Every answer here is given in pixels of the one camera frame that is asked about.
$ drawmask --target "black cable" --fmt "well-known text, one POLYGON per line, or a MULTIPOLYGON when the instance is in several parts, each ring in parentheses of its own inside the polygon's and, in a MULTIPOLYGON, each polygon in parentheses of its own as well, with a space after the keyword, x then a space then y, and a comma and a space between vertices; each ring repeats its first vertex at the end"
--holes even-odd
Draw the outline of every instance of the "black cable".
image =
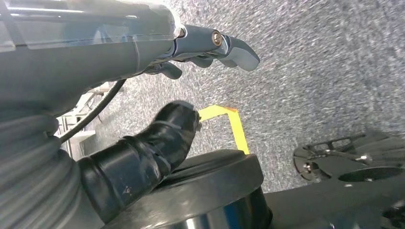
POLYGON ((88 125, 93 119, 101 113, 102 110, 111 102, 111 100, 116 96, 118 91, 124 85, 126 79, 117 81, 114 86, 108 91, 104 98, 97 104, 97 106, 86 115, 82 120, 80 120, 74 127, 60 136, 61 142, 67 141, 69 138, 77 134, 81 129, 88 125))

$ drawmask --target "yellow tape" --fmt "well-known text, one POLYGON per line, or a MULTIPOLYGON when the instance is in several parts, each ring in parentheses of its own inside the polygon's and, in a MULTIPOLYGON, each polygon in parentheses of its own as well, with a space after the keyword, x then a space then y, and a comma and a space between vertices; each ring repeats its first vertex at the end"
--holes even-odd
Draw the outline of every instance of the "yellow tape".
POLYGON ((212 105, 200 110, 198 113, 200 114, 201 121, 227 114, 231 123, 236 147, 239 150, 242 150, 245 154, 249 154, 249 148, 247 147, 245 133, 243 132, 242 122, 238 110, 230 107, 212 105))

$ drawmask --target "gray carpet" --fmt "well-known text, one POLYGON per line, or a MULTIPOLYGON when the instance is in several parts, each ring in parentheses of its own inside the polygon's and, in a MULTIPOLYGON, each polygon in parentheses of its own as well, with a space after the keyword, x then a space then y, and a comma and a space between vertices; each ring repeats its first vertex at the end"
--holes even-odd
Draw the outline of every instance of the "gray carpet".
MULTIPOLYGON (((253 72, 178 64, 184 75, 129 79, 92 123, 87 153, 143 129, 171 100, 239 110, 266 192, 305 184, 292 165, 298 144, 367 128, 405 129, 405 1, 172 0, 184 23, 217 28, 250 44, 253 72)), ((229 121, 204 123, 190 155, 235 148, 229 121)))

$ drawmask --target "gray plastic housing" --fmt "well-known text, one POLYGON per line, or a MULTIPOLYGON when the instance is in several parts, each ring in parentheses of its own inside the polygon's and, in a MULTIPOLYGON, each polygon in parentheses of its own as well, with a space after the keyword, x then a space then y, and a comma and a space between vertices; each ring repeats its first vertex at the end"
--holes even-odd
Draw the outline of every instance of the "gray plastic housing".
POLYGON ((176 22, 165 8, 84 0, 80 2, 94 7, 76 13, 55 6, 61 2, 79 1, 0 1, 0 229, 104 225, 83 191, 77 163, 60 150, 61 142, 53 136, 58 126, 55 117, 72 109, 86 90, 141 74, 170 49, 176 36, 176 22), (105 14, 95 17, 95 12, 105 14), (141 20, 127 26, 134 33, 122 40, 113 33, 98 39, 95 21, 122 25, 132 20, 122 17, 128 12, 141 20), (53 24, 59 30, 42 23, 61 18, 68 22, 53 24), (164 32, 148 31, 148 25, 164 32), (160 37, 145 39, 148 35, 160 37))

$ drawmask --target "metal screw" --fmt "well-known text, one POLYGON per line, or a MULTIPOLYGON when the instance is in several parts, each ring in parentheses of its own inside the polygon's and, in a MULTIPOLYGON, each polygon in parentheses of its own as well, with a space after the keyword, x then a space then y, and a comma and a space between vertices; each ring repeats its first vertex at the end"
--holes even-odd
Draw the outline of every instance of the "metal screw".
POLYGON ((213 43, 216 46, 220 46, 222 44, 222 35, 218 31, 213 32, 213 43))
POLYGON ((306 171, 307 171, 308 173, 310 173, 311 170, 312 170, 312 167, 311 167, 311 164, 310 164, 310 163, 305 163, 303 167, 304 167, 304 169, 306 169, 306 171))

